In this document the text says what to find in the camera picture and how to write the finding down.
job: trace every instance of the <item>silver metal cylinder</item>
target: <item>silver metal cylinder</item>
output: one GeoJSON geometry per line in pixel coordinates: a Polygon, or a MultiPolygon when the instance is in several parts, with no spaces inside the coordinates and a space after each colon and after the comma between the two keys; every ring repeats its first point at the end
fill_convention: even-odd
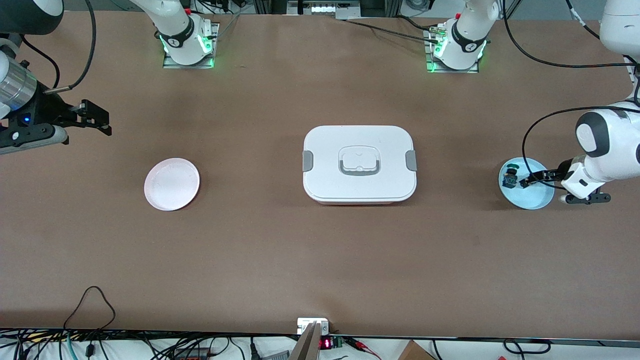
{"type": "Polygon", "coordinates": [[[36,92],[38,81],[36,77],[24,67],[21,67],[14,59],[9,60],[6,76],[0,82],[0,102],[6,104],[11,110],[23,107],[36,92]]]}

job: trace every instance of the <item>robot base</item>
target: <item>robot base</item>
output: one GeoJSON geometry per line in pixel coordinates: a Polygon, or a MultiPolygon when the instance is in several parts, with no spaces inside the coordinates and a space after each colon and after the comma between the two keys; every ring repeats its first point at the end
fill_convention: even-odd
{"type": "Polygon", "coordinates": [[[211,69],[216,62],[216,48],[218,47],[218,31],[220,30],[220,24],[217,22],[211,23],[211,36],[212,40],[204,40],[204,44],[211,46],[211,53],[205,55],[202,60],[192,65],[181,65],[171,59],[171,56],[165,51],[162,68],[163,69],[211,69]]]}
{"type": "MultiPolygon", "coordinates": [[[[529,163],[532,172],[547,169],[541,163],[531,158],[527,158],[527,162],[529,163]]],[[[503,186],[502,180],[504,179],[504,174],[507,172],[508,165],[512,165],[509,168],[515,168],[513,165],[516,165],[516,176],[518,177],[518,182],[529,176],[529,171],[527,170],[527,165],[525,165],[522,158],[514,158],[509,160],[504,163],[504,165],[500,169],[500,173],[498,174],[498,186],[500,187],[500,191],[502,192],[504,197],[507,198],[510,203],[522,209],[537,210],[544,208],[549,204],[549,202],[551,202],[551,200],[554,198],[555,189],[544,184],[535,183],[528,186],[527,188],[522,188],[520,183],[517,183],[516,186],[512,189],[503,186]]]]}
{"type": "MultiPolygon", "coordinates": [[[[424,30],[422,32],[422,36],[424,38],[435,38],[433,37],[433,34],[427,30],[424,30]]],[[[444,63],[442,63],[442,61],[438,58],[436,58],[435,56],[433,56],[433,53],[435,52],[435,47],[438,46],[436,44],[432,44],[430,42],[425,41],[424,42],[424,52],[426,53],[427,56],[427,71],[429,72],[457,72],[457,73],[462,73],[462,74],[477,74],[479,72],[479,67],[478,67],[478,61],[476,61],[476,63],[471,66],[469,69],[465,69],[465,70],[456,70],[456,69],[452,69],[446,65],[444,65],[444,63]]]]}

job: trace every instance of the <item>teal cable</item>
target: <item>teal cable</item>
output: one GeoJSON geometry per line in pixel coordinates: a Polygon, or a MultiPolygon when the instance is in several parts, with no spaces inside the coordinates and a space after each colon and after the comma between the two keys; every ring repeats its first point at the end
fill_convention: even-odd
{"type": "Polygon", "coordinates": [[[71,346],[71,333],[70,332],[67,333],[67,347],[69,348],[69,352],[71,353],[71,357],[74,360],[78,360],[78,357],[76,356],[76,352],[74,352],[74,348],[73,348],[73,346],[71,346]]]}

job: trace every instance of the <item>light blue plate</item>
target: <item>light blue plate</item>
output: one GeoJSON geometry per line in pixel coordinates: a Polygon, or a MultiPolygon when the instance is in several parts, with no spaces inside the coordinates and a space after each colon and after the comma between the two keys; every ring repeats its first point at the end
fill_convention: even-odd
{"type": "MultiPolygon", "coordinates": [[[[531,172],[547,169],[544,165],[531,158],[527,158],[527,162],[529,163],[531,172]]],[[[522,188],[520,184],[517,184],[513,189],[506,188],[502,185],[502,178],[507,172],[507,165],[509,164],[515,164],[520,167],[516,173],[516,176],[518,176],[518,182],[529,176],[527,165],[524,165],[524,160],[522,158],[513,158],[504,163],[500,169],[500,173],[498,174],[498,186],[500,187],[500,191],[502,191],[504,197],[515,206],[527,210],[537,210],[547,206],[554,198],[554,192],[556,190],[554,188],[541,183],[535,183],[530,185],[528,188],[522,188]]]]}

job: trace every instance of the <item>tabletop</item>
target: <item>tabletop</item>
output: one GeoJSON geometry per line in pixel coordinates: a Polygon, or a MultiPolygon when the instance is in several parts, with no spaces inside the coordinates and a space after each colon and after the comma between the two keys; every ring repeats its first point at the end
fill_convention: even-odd
{"type": "MultiPolygon", "coordinates": [[[[327,17],[245,15],[213,69],[164,70],[144,13],[97,21],[93,65],[62,96],[108,110],[113,136],[73,128],[69,145],[0,158],[0,326],[59,327],[98,285],[121,329],[293,332],[297,317],[323,316],[343,334],[640,340],[640,181],[607,184],[608,204],[537,211],[510,206],[497,186],[532,122],[625,98],[625,69],[535,63],[498,22],[480,73],[429,74],[419,41],[327,17]],[[343,207],[309,198],[303,139],[336,124],[407,130],[413,196],[343,207]],[[167,158],[201,175],[195,200],[173,212],[143,193],[167,158]]],[[[400,19],[362,21],[420,35],[400,19]]],[[[620,61],[576,22],[511,27],[546,60],[620,61]]],[[[84,67],[90,33],[88,14],[70,12],[29,38],[65,84],[84,67]]],[[[22,58],[52,83],[45,60],[22,58]]],[[[550,168],[581,154],[579,115],[541,123],[527,154],[550,168]]],[[[108,318],[92,293],[69,326],[108,318]]]]}

